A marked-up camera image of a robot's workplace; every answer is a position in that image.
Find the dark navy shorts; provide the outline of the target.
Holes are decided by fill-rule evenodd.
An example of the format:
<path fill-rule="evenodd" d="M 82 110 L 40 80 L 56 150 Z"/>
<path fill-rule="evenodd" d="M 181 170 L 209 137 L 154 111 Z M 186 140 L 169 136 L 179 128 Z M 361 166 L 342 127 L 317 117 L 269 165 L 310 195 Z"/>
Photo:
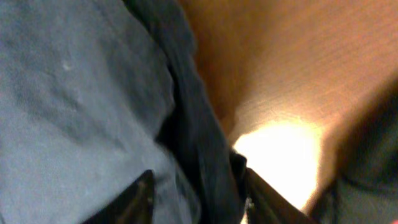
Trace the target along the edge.
<path fill-rule="evenodd" d="M 177 1 L 1 2 L 1 222 L 83 223 L 145 170 L 152 223 L 239 223 Z"/>

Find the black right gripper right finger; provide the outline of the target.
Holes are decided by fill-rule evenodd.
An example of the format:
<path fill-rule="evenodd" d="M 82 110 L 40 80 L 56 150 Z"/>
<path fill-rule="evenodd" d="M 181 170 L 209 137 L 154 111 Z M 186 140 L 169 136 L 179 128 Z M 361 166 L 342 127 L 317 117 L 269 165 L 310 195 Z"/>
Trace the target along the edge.
<path fill-rule="evenodd" d="M 291 205 L 252 169 L 245 173 L 249 224 L 316 224 Z"/>

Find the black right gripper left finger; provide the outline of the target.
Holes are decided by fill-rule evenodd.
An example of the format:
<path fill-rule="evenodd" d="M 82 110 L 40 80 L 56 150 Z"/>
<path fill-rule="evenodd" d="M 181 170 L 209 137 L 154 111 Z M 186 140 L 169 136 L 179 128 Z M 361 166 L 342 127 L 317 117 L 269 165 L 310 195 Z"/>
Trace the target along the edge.
<path fill-rule="evenodd" d="M 109 205 L 83 224 L 151 224 L 154 194 L 154 173 L 145 170 Z"/>

